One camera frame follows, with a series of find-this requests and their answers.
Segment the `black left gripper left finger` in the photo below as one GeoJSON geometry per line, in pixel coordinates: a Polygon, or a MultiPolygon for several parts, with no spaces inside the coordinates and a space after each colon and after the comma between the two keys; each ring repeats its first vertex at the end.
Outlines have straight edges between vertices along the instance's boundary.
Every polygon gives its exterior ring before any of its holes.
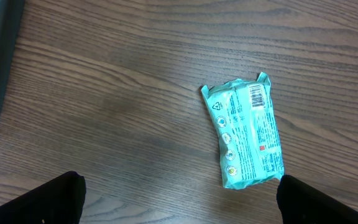
{"type": "Polygon", "coordinates": [[[85,178],[69,171],[1,205],[0,223],[79,224],[85,195],[85,178]]]}

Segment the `teal white wipes packet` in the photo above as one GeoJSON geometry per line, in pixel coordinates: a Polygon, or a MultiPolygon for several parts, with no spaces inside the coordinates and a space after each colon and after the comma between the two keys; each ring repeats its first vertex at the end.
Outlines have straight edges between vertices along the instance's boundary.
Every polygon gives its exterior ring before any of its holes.
{"type": "Polygon", "coordinates": [[[262,72],[252,82],[236,79],[201,88],[219,138],[225,189],[241,190],[285,173],[271,85],[262,72]]]}

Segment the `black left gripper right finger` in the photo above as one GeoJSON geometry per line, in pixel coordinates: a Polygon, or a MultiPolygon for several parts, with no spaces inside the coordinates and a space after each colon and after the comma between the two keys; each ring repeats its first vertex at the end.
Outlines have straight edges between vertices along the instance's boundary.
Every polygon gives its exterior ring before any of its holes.
{"type": "Polygon", "coordinates": [[[358,224],[358,211],[291,175],[277,189],[283,224],[358,224]]]}

